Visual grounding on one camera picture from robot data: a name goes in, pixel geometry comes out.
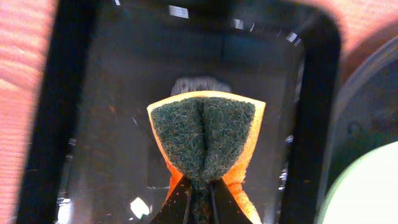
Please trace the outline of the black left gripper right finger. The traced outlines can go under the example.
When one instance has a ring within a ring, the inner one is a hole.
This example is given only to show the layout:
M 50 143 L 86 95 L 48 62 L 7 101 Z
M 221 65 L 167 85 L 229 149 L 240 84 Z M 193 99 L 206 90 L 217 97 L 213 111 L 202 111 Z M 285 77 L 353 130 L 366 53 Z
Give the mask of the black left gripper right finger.
M 240 209 L 223 179 L 210 184 L 212 224 L 252 224 Z

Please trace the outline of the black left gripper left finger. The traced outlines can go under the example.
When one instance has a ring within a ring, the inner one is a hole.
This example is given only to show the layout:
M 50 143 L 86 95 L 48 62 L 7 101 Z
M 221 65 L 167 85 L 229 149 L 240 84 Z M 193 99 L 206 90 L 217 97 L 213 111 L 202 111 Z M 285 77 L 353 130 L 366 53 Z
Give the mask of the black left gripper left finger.
M 149 224 L 190 224 L 192 223 L 192 185 L 182 177 L 158 214 Z

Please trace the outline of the orange green sponge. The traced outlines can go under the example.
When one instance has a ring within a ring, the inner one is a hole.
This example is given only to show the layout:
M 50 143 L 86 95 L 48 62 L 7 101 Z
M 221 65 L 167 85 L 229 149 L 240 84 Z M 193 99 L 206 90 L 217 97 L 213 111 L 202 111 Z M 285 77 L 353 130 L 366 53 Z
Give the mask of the orange green sponge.
M 243 190 L 266 103 L 223 91 L 191 91 L 147 107 L 150 125 L 167 168 L 170 190 L 182 178 L 193 187 L 193 221 L 209 223 L 208 186 L 222 180 L 237 203 L 235 213 L 251 223 L 260 216 Z

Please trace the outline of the rectangular black tray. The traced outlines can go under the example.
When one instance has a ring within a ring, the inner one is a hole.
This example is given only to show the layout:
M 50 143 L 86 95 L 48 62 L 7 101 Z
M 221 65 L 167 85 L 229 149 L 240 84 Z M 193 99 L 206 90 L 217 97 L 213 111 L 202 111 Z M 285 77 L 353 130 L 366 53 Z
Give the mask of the rectangular black tray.
M 243 188 L 262 223 L 313 223 L 340 35 L 290 1 L 62 1 L 15 223 L 149 223 L 170 172 L 147 106 L 182 77 L 266 103 Z

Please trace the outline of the round black tray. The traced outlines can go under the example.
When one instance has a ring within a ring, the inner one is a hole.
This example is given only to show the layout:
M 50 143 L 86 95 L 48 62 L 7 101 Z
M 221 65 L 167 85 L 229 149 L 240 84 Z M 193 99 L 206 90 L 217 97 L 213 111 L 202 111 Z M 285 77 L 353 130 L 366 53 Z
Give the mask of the round black tray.
M 331 119 L 321 192 L 357 158 L 397 141 L 397 39 L 373 53 L 340 89 Z

